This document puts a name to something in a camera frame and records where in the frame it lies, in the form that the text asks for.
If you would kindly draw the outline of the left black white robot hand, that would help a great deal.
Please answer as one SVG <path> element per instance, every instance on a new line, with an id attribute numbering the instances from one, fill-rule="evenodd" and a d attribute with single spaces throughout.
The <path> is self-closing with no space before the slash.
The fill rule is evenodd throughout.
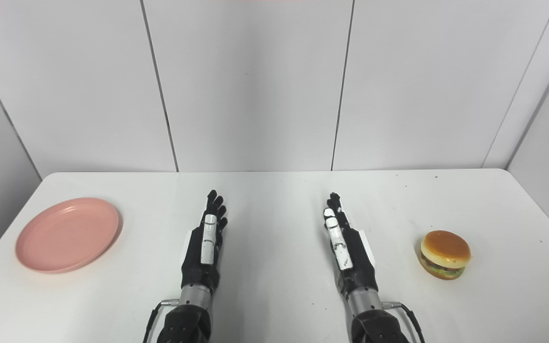
<path id="1" fill-rule="evenodd" d="M 219 286 L 218 261 L 223 231 L 227 226 L 227 208 L 223 202 L 224 198 L 216 190 L 211 190 L 207 195 L 200 224 L 192 230 L 181 267 L 182 287 L 200 284 L 213 293 Z"/>

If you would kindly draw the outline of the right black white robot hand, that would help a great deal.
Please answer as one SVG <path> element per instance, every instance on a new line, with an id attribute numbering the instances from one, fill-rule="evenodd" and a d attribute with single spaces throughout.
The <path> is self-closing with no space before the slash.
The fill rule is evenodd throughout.
<path id="1" fill-rule="evenodd" d="M 348 299 L 353 291 L 378 291 L 375 268 L 371 263 L 360 232 L 352 228 L 336 192 L 330 193 L 323 211 L 324 227 L 338 266 L 337 287 Z"/>

